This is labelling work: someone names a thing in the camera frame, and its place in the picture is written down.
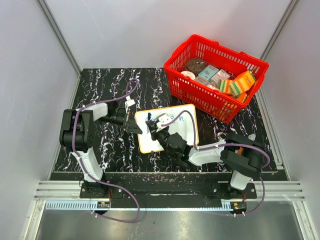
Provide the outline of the blue capped whiteboard marker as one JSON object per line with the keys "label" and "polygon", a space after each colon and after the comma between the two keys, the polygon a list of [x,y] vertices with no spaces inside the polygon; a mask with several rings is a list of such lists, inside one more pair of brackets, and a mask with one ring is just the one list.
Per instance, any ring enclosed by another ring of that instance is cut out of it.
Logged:
{"label": "blue capped whiteboard marker", "polygon": [[151,117],[152,117],[152,114],[151,114],[150,112],[148,112],[148,114],[147,114],[147,121],[146,121],[146,122],[150,123]]}

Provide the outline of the yellow framed whiteboard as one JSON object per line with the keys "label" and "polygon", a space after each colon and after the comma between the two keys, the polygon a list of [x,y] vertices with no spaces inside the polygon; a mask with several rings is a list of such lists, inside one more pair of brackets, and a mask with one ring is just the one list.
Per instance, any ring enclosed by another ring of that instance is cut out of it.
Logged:
{"label": "yellow framed whiteboard", "polygon": [[138,135],[138,143],[140,152],[143,154],[148,154],[151,152],[161,152],[164,149],[161,147],[158,141],[153,141],[150,132],[148,132],[148,127],[146,121],[148,119],[148,113],[151,113],[151,120],[156,120],[161,114],[168,114],[173,120],[180,112],[187,110],[188,113],[183,113],[179,118],[169,126],[168,132],[170,134],[178,133],[184,140],[187,141],[188,145],[194,144],[194,139],[196,143],[199,143],[199,134],[197,131],[193,131],[192,120],[197,123],[196,118],[196,107],[193,104],[176,105],[171,107],[155,108],[149,110],[138,111],[134,115],[134,119],[137,125],[142,130],[142,134]]}

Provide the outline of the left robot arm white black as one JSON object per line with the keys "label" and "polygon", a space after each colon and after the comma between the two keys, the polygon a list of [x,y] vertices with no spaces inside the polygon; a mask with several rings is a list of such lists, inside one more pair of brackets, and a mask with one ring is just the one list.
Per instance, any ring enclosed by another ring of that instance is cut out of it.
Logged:
{"label": "left robot arm white black", "polygon": [[118,112],[116,99],[91,103],[78,109],[66,109],[63,112],[59,142],[76,158],[83,172],[84,182],[93,183],[90,190],[98,198],[106,196],[109,189],[93,148],[95,122],[116,124],[128,133],[141,135],[143,131],[130,111],[135,104],[133,99],[126,96],[123,112]]}

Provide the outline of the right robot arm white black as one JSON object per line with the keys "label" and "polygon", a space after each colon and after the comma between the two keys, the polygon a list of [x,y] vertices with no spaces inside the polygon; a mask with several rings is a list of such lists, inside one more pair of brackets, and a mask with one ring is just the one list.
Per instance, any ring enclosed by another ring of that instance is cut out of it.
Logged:
{"label": "right robot arm white black", "polygon": [[245,196],[248,183],[261,177],[262,170],[270,163],[270,156],[260,143],[236,133],[230,133],[223,141],[202,146],[187,144],[181,135],[169,133],[169,125],[159,120],[147,120],[146,125],[153,141],[180,165],[202,166],[223,162],[232,169],[226,186],[218,187],[214,196],[221,199],[239,199]]}

